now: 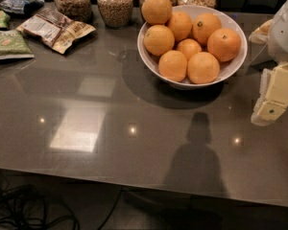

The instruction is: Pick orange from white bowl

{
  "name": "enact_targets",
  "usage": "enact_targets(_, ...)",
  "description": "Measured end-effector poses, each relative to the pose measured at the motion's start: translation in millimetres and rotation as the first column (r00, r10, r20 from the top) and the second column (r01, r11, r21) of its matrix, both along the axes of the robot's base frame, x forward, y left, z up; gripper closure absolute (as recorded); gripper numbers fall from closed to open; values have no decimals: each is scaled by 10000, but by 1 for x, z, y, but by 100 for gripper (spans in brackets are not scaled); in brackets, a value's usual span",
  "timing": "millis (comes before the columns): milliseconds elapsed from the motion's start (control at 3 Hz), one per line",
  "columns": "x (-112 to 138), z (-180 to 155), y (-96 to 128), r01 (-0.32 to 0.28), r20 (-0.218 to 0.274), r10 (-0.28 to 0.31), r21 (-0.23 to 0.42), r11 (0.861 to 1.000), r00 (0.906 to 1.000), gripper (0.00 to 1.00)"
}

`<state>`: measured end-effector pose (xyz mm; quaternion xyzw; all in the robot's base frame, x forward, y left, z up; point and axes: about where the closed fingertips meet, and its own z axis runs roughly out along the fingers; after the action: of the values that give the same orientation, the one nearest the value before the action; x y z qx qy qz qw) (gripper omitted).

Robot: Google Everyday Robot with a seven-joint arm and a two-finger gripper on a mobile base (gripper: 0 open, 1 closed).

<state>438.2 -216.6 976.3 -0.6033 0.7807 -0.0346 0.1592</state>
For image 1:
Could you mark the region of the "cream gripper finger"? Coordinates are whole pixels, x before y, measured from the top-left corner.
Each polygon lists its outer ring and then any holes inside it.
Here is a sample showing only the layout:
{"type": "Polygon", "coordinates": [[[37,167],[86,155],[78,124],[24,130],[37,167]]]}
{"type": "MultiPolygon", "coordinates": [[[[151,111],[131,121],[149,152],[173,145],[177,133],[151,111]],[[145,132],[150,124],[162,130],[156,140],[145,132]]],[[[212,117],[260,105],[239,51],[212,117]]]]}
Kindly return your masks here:
{"type": "Polygon", "coordinates": [[[259,107],[264,102],[265,94],[267,92],[268,85],[269,85],[270,78],[271,78],[271,73],[272,71],[269,69],[263,70],[261,78],[260,78],[259,98],[257,99],[254,105],[253,111],[252,111],[251,123],[260,127],[265,127],[269,124],[268,121],[265,121],[259,117],[258,110],[259,110],[259,107]]]}
{"type": "Polygon", "coordinates": [[[288,107],[288,62],[281,62],[271,70],[271,78],[259,117],[269,123],[275,122],[288,107]]]}

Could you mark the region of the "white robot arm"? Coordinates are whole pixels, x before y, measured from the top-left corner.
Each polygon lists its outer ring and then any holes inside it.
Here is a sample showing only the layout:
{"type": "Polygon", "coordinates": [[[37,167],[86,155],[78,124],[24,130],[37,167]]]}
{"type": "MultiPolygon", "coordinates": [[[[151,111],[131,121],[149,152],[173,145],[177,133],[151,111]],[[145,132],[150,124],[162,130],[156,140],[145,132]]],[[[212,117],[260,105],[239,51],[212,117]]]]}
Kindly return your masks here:
{"type": "Polygon", "coordinates": [[[288,108],[288,0],[274,17],[249,36],[249,41],[263,45],[277,66],[264,69],[260,79],[260,97],[255,103],[251,122],[267,126],[288,108]]]}

